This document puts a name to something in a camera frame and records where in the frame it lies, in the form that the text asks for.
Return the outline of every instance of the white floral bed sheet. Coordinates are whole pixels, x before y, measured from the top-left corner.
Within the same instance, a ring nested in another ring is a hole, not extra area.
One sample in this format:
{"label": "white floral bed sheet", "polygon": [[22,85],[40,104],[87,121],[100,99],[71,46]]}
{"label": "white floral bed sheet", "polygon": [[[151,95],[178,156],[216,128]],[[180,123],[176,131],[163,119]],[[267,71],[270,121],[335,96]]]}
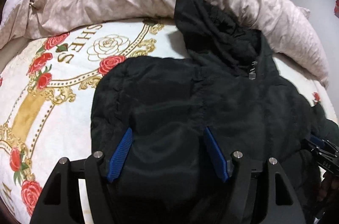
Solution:
{"label": "white floral bed sheet", "polygon": [[[29,42],[8,63],[0,79],[0,196],[22,224],[28,224],[43,185],[61,157],[91,153],[90,112],[95,87],[129,57],[187,57],[172,20],[133,19],[76,29]],[[321,101],[336,121],[321,84],[282,54],[281,75],[311,105]],[[93,223],[84,181],[79,182],[86,224]]]}

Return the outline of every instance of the red object on wall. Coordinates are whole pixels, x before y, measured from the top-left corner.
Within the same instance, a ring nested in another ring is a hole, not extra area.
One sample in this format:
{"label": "red object on wall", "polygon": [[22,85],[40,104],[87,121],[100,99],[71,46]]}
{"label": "red object on wall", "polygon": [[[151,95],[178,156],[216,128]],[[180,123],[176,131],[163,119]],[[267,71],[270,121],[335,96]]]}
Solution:
{"label": "red object on wall", "polygon": [[334,8],[334,14],[339,18],[339,0],[336,1],[336,7]]}

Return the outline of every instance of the zipper pull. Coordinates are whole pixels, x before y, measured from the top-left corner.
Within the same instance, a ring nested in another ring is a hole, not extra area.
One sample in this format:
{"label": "zipper pull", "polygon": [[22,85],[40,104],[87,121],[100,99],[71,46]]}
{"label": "zipper pull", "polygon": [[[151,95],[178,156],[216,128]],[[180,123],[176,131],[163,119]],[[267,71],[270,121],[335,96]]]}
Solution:
{"label": "zipper pull", "polygon": [[249,79],[250,80],[255,80],[256,78],[256,73],[255,73],[255,66],[258,64],[257,61],[252,62],[252,68],[249,73]]}

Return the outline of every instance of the gold letter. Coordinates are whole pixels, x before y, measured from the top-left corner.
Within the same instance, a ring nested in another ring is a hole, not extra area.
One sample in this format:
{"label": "gold letter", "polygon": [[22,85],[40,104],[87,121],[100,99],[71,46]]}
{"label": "gold letter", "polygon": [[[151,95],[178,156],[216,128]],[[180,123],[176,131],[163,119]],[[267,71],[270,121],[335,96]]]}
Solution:
{"label": "gold letter", "polygon": [[89,40],[91,37],[87,37],[88,34],[95,34],[96,32],[91,32],[91,31],[82,31],[82,34],[85,34],[84,37],[76,37],[76,39],[86,39]]}
{"label": "gold letter", "polygon": [[94,24],[94,25],[90,25],[87,27],[87,29],[95,29],[95,30],[99,30],[101,27],[103,27],[103,25],[101,24]]}
{"label": "gold letter", "polygon": [[63,56],[61,59],[59,59],[60,56],[62,56],[63,54],[65,54],[65,53],[61,53],[61,54],[58,56],[58,62],[59,62],[59,63],[60,63],[60,62],[63,62],[63,60],[64,60],[65,58],[71,57],[68,61],[66,61],[66,63],[69,63],[69,62],[71,61],[71,59],[73,59],[73,57],[74,57],[73,54],[68,54],[68,55]]}
{"label": "gold letter", "polygon": [[12,200],[12,198],[11,198],[11,191],[12,191],[12,190],[11,190],[10,188],[8,188],[4,182],[2,182],[2,185],[4,186],[4,188],[5,188],[5,190],[6,190],[6,191],[5,191],[5,190],[2,190],[2,191],[4,192],[4,194],[5,194],[6,198],[7,198],[7,201],[8,201],[8,203],[9,203],[9,205],[7,204],[7,202],[5,201],[5,199],[3,199],[3,201],[4,201],[4,203],[6,204],[8,210],[10,210],[11,213],[15,216],[14,207],[11,205],[11,202],[13,202],[13,200]]}
{"label": "gold letter", "polygon": [[71,50],[76,51],[76,52],[79,52],[79,51],[83,48],[83,46],[84,46],[85,44],[84,44],[84,43],[76,43],[76,42],[72,42],[71,45],[74,45],[74,46],[75,46],[75,47],[74,47],[73,49],[71,49]]}

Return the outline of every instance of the bed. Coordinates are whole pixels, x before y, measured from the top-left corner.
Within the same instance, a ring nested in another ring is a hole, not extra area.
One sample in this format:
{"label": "bed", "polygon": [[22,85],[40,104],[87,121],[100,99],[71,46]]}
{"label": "bed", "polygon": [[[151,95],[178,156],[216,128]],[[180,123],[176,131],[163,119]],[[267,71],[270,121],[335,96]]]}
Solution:
{"label": "bed", "polygon": [[[289,0],[208,0],[241,24],[260,29],[276,52],[280,75],[310,105],[321,103],[338,123],[326,93],[328,65],[316,32]],[[91,153],[95,88],[125,58],[186,58],[173,20],[175,0],[7,0],[0,58],[13,54],[0,79],[0,197],[29,223],[61,157]],[[79,181],[85,222],[93,223]]]}

